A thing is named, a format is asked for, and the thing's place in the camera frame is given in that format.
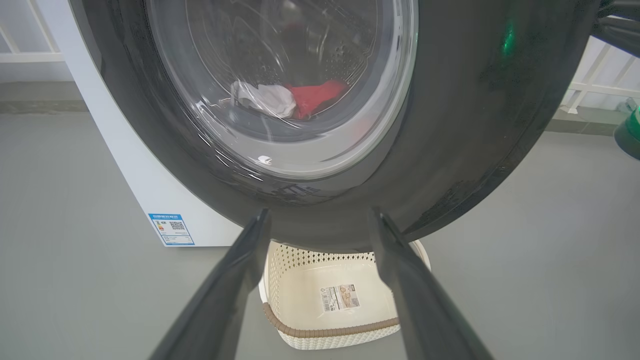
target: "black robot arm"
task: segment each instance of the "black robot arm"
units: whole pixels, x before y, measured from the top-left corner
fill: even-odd
[[[378,273],[394,293],[409,359],[492,357],[391,219],[369,210]],[[271,218],[264,209],[244,231],[164,336],[151,360],[229,360],[236,354],[244,307],[264,271]]]
[[[591,34],[633,56],[640,56],[640,0],[603,0]]]

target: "washing machine door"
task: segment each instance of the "washing machine door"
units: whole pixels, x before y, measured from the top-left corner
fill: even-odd
[[[105,83],[164,166],[276,240],[370,249],[486,197],[559,105],[595,1],[85,0]]]

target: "barcode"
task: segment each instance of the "barcode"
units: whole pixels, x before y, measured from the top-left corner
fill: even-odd
[[[173,230],[184,230],[184,224],[181,221],[169,221]]]
[[[331,310],[329,307],[329,298],[326,295],[322,295],[322,305],[324,306],[325,312]]]

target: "gray floor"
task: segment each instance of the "gray floor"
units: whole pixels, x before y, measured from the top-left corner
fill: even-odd
[[[611,137],[545,133],[423,239],[497,359],[637,359],[639,179]],[[144,359],[224,252],[161,246],[87,114],[0,115],[0,359]],[[399,334],[291,349],[248,303],[238,359],[404,357]]]

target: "white wall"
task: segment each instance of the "white wall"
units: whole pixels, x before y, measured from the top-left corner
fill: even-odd
[[[73,81],[34,0],[0,1],[0,83]]]

